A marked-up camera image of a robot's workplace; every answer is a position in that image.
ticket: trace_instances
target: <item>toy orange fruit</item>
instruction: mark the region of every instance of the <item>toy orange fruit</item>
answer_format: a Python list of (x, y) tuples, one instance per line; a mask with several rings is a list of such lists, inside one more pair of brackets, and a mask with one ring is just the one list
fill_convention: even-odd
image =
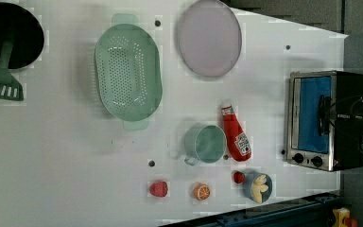
[(211, 195), (211, 190), (209, 189), (209, 186), (206, 184), (200, 183), (194, 189), (194, 196), (199, 201), (204, 201), (208, 199), (210, 195)]

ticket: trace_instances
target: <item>teal mug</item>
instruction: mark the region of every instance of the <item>teal mug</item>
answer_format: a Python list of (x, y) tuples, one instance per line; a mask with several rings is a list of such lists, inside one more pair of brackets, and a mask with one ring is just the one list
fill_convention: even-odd
[(225, 132), (218, 126), (197, 124), (184, 137), (187, 157), (184, 161), (194, 166), (198, 161), (211, 164), (219, 160), (226, 148)]

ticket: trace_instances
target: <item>purple plate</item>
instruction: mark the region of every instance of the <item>purple plate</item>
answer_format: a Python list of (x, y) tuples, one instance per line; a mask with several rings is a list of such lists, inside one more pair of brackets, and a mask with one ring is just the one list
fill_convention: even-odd
[(234, 13), (217, 0), (200, 0), (182, 16), (179, 48), (187, 66), (207, 77), (227, 74), (241, 51), (241, 29)]

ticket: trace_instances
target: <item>toaster oven knob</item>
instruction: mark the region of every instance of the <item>toaster oven knob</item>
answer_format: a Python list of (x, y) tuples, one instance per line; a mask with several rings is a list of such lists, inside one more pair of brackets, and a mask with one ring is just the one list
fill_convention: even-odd
[(323, 164), (323, 161), (320, 157), (314, 157), (313, 159), (311, 159), (311, 163), (314, 164), (314, 166), (316, 167), (321, 167)]
[(296, 153), (293, 157), (293, 160), (296, 161), (296, 163), (300, 164), (304, 161), (304, 156), (300, 153)]

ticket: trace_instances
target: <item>black pan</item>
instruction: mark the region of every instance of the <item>black pan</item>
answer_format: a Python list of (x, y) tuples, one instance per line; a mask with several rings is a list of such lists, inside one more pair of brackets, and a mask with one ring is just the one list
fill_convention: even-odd
[(26, 67), (43, 51), (43, 28), (29, 11), (11, 3), (0, 3), (0, 53), (9, 28), (14, 32), (9, 69)]

